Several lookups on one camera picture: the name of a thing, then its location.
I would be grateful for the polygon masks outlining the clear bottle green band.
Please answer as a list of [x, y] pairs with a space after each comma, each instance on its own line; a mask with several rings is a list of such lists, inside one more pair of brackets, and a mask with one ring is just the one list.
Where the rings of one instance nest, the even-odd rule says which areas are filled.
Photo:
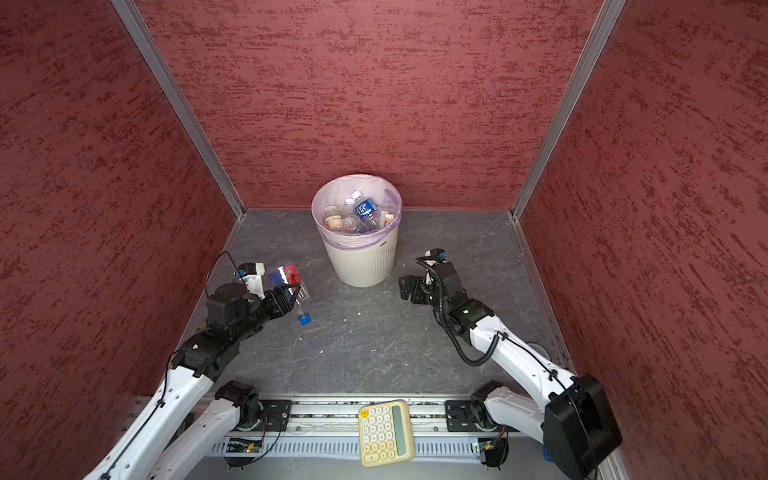
[[386, 228], [392, 224], [397, 218], [397, 212], [393, 207], [386, 206], [380, 210], [380, 225], [382, 228]]

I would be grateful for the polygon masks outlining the clear bottle blue cap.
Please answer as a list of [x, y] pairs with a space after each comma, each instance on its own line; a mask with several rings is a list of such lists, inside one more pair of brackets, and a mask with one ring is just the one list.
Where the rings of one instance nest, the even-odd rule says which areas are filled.
[[271, 287], [286, 299], [299, 324], [309, 325], [312, 321], [311, 297], [296, 263], [290, 260], [280, 261], [267, 273], [267, 278]]

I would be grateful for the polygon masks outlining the small bottle blue label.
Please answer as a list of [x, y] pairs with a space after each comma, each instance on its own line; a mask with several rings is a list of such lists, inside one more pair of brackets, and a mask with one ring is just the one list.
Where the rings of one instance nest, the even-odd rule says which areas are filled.
[[351, 194], [354, 213], [359, 219], [364, 232], [372, 232], [381, 228], [381, 215], [377, 203], [369, 196], [365, 196], [360, 190]]

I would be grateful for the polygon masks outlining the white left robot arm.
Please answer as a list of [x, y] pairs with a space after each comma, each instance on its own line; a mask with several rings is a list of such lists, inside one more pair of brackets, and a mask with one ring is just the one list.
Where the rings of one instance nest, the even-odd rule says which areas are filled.
[[158, 389], [90, 479], [182, 479], [234, 429], [266, 435], [270, 422], [255, 389], [237, 381], [220, 387], [190, 425], [184, 422], [238, 355], [241, 343], [297, 305], [298, 284], [257, 295], [242, 283], [219, 287], [207, 299], [202, 330], [174, 351]]

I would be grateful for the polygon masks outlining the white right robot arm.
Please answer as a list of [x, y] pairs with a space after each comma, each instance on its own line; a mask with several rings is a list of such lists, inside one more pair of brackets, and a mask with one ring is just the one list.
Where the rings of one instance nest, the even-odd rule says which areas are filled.
[[523, 390], [484, 385], [474, 394], [481, 419], [541, 443], [568, 478], [597, 478], [601, 463], [623, 441], [602, 384], [556, 365], [521, 340], [490, 307], [468, 295], [452, 263], [439, 256], [416, 262], [425, 272], [399, 278], [401, 298], [431, 308], [465, 364], [494, 362]]

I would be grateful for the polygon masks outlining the clear bottle orange label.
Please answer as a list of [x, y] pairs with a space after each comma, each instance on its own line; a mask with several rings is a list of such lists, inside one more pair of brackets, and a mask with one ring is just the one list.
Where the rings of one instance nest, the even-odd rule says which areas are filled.
[[324, 208], [324, 224], [330, 232], [341, 233], [343, 229], [343, 216], [337, 205], [328, 205]]

